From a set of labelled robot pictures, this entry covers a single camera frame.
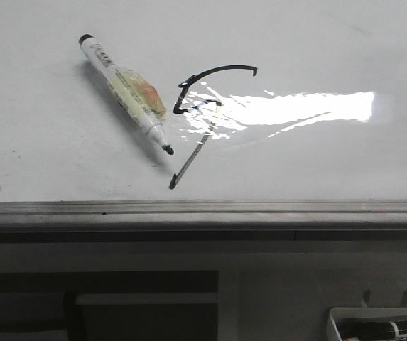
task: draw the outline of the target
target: white surface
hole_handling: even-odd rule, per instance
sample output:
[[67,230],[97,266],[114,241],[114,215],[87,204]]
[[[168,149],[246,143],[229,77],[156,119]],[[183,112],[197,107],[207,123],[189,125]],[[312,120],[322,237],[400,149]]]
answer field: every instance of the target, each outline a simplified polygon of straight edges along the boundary
[[[84,33],[169,109],[194,73],[259,68],[191,87],[228,123],[176,189],[201,117],[170,110],[164,153],[122,118]],[[407,199],[407,1],[0,1],[0,201],[177,198]]]

